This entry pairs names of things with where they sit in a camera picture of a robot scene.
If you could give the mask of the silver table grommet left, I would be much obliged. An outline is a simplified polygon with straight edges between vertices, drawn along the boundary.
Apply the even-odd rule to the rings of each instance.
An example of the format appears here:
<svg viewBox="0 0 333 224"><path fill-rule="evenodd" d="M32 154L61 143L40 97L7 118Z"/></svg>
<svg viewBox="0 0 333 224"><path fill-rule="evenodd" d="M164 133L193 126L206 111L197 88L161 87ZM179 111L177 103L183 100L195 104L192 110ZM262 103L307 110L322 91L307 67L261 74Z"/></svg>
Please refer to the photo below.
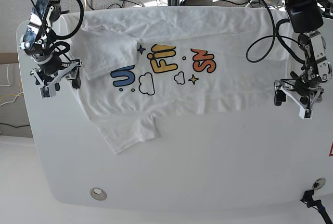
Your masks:
<svg viewBox="0 0 333 224"><path fill-rule="evenodd" d="M104 201L107 198L106 192L101 188L92 188L90 194L91 197L97 201Z"/></svg>

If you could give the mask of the silver table grommet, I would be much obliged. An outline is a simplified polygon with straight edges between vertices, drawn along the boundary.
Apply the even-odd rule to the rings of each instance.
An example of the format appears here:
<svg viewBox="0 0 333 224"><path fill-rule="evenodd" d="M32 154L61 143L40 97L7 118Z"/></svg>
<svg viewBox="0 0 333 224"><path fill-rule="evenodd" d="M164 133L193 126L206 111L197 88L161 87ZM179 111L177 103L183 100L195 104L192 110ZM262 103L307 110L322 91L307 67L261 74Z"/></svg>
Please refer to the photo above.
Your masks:
<svg viewBox="0 0 333 224"><path fill-rule="evenodd" d="M321 189L326 183L325 178L318 178L312 185L313 190Z"/></svg>
<svg viewBox="0 0 333 224"><path fill-rule="evenodd" d="M106 192L101 188L92 188L90 194L91 197L97 201L104 201L107 198Z"/></svg>

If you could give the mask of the white printed T-shirt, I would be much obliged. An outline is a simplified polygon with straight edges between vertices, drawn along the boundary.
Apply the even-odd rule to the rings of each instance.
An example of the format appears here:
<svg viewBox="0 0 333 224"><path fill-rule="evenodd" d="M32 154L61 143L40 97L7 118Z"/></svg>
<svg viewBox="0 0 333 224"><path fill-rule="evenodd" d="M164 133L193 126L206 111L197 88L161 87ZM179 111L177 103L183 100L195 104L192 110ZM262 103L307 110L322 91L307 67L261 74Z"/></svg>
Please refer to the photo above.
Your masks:
<svg viewBox="0 0 333 224"><path fill-rule="evenodd" d="M83 63L75 96L116 154L159 137L162 116L267 103L289 56L270 44L273 10L167 6L89 11L70 38Z"/></svg>

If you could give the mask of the red warning sticker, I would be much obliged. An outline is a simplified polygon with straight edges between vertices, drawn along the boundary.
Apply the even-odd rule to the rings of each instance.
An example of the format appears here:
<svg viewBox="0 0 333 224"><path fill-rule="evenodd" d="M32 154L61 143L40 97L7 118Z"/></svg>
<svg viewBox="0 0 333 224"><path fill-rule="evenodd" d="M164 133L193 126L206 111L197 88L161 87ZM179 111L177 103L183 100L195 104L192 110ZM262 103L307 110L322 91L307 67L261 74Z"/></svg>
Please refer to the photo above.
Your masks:
<svg viewBox="0 0 333 224"><path fill-rule="evenodd" d="M332 157L332 156L333 156L333 142L332 142L332 145L331 145L331 148L329 151L329 157Z"/></svg>

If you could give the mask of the silver table grommet right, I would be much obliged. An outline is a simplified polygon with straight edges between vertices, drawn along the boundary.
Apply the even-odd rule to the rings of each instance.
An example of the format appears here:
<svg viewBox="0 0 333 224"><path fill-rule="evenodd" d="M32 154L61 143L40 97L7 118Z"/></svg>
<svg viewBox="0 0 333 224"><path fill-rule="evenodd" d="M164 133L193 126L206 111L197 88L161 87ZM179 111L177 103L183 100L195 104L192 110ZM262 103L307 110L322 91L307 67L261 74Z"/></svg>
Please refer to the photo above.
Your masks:
<svg viewBox="0 0 333 224"><path fill-rule="evenodd" d="M321 189L326 183L325 178L318 178L312 185L313 190Z"/></svg>

